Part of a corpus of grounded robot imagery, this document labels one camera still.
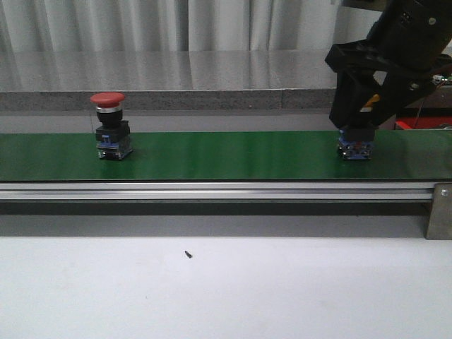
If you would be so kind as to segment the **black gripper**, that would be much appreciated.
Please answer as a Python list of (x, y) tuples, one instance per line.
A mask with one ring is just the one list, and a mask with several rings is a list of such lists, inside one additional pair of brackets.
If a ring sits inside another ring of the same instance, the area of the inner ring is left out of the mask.
[[(338, 129), (377, 129), (436, 90), (431, 77), (451, 70), (450, 1), (389, 1), (364, 40), (334, 44), (326, 63), (337, 74), (329, 118)], [(375, 71), (387, 71), (383, 83)], [(365, 105), (370, 112), (361, 112)]]

